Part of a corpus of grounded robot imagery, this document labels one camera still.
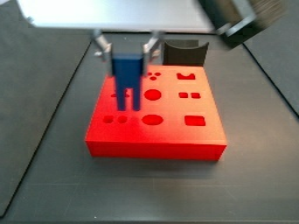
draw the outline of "red block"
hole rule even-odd
[[[85,137],[91,155],[219,160],[227,139],[203,68],[149,66],[148,71],[140,111],[117,111],[115,81],[105,78]]]

